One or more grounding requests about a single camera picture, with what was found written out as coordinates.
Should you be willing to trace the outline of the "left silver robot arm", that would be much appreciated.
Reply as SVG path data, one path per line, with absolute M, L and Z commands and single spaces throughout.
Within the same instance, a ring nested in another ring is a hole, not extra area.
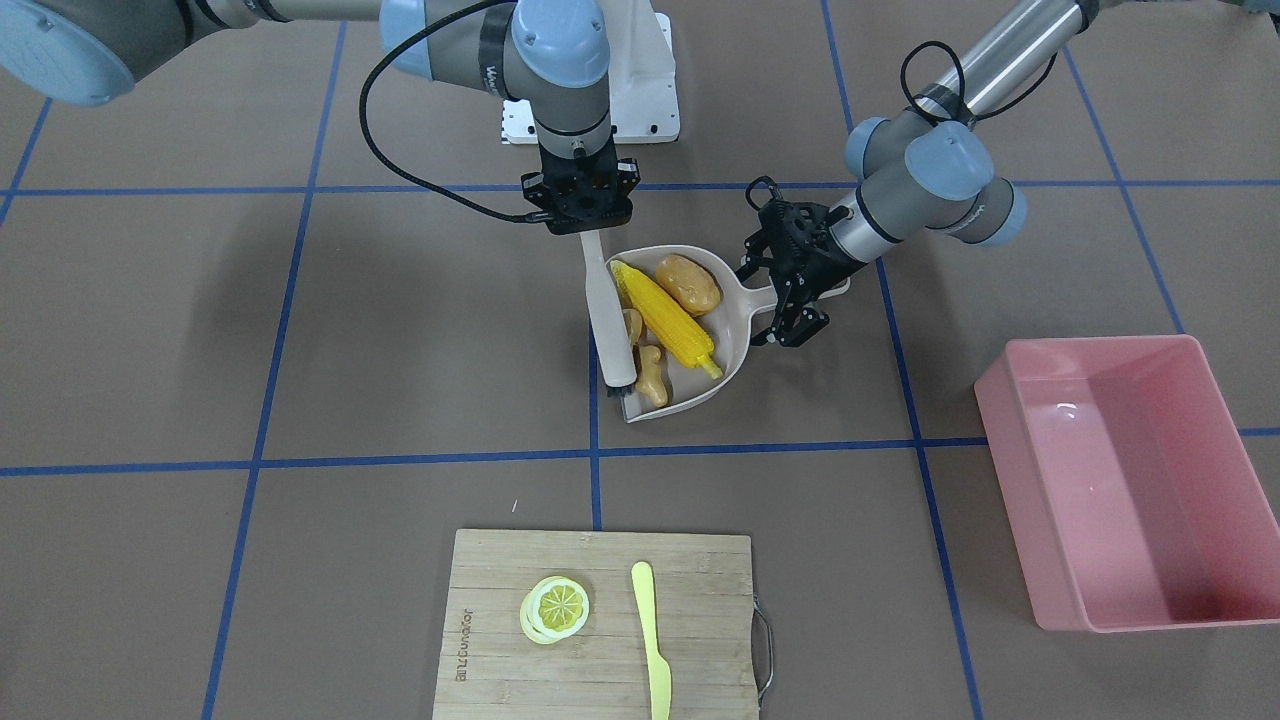
M 901 79 L 906 106 L 851 131 L 845 161 L 858 186 L 840 202 L 792 202 L 771 177 L 759 177 L 769 196 L 755 205 L 760 227 L 736 275 L 767 270 L 774 306 L 751 345 L 804 345 L 828 325 L 820 297 L 915 236 L 984 247 L 1014 238 L 1027 222 L 1027 199 L 997 176 L 975 127 L 1034 92 L 1102 6 L 1020 1 L 968 53 L 943 45 L 950 72 L 920 88 Z

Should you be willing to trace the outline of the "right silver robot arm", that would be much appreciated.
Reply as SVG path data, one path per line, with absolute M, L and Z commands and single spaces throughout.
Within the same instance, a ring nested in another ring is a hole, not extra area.
M 596 1 L 5 1 L 3 69 L 51 100 L 96 108 L 207 37 L 349 23 L 372 27 L 381 44 L 357 113 L 364 142 L 389 172 L 483 215 L 553 234 L 631 220 L 639 172 L 614 146 L 611 41 Z M 530 106 L 539 160 L 520 188 L 531 211 L 463 199 L 387 156 L 369 100 L 392 69 Z

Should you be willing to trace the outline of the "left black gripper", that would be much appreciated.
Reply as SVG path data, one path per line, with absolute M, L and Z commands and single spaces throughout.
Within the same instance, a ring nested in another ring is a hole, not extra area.
M 745 197 L 760 229 L 744 241 L 735 275 L 745 283 L 764 269 L 776 296 L 771 324 L 753 334 L 750 345 L 797 348 L 829 324 L 815 299 L 863 269 L 863 261 L 844 251 L 835 234 L 852 211 L 844 205 L 788 201 L 772 178 L 754 179 Z

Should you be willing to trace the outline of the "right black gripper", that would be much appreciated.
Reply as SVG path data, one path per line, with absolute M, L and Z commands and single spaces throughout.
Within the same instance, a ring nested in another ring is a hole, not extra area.
M 526 201 L 538 208 L 520 218 L 544 224 L 553 234 L 576 234 L 627 224 L 630 193 L 640 183 L 637 161 L 617 158 L 613 140 L 594 154 L 561 158 L 538 145 L 541 169 L 521 176 Z

